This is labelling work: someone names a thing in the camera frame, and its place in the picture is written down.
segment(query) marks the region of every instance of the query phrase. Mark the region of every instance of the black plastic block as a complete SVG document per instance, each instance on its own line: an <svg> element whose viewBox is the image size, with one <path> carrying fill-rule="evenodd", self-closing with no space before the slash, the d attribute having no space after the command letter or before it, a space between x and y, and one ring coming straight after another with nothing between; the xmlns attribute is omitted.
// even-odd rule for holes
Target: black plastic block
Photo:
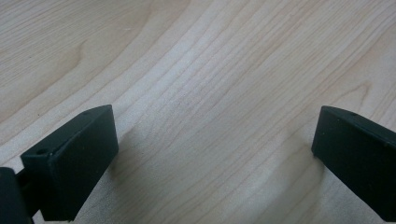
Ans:
<svg viewBox="0 0 396 224"><path fill-rule="evenodd" d="M396 133L323 106L312 151L384 220L396 221Z"/></svg>
<svg viewBox="0 0 396 224"><path fill-rule="evenodd" d="M87 110L21 155L45 220L74 220L118 153L111 105Z"/></svg>

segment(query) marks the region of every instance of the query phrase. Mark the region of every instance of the black plastic piece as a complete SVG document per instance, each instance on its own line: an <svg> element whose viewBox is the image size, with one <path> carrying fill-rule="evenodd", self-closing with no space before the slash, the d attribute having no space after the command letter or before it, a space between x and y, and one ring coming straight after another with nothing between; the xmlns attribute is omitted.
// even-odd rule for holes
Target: black plastic piece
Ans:
<svg viewBox="0 0 396 224"><path fill-rule="evenodd" d="M382 219L396 221L396 133L323 106L312 151Z"/></svg>
<svg viewBox="0 0 396 224"><path fill-rule="evenodd" d="M10 195L15 206L23 204L12 210L24 219L41 210L46 221L74 220L118 151L111 105L77 115L21 155L24 169L4 180L11 184L0 183L0 223L14 218L3 212L8 203L3 194Z"/></svg>
<svg viewBox="0 0 396 224"><path fill-rule="evenodd" d="M12 169L0 167L0 223L32 223L26 210L17 178Z"/></svg>

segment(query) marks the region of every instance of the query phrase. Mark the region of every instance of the wooden table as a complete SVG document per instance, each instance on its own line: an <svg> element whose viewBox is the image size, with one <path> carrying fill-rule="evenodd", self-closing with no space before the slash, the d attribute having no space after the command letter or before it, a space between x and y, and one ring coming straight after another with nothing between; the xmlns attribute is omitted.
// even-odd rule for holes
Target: wooden table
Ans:
<svg viewBox="0 0 396 224"><path fill-rule="evenodd" d="M310 148L322 105L396 130L395 3L1 1L0 164L112 104L76 223L382 223Z"/></svg>

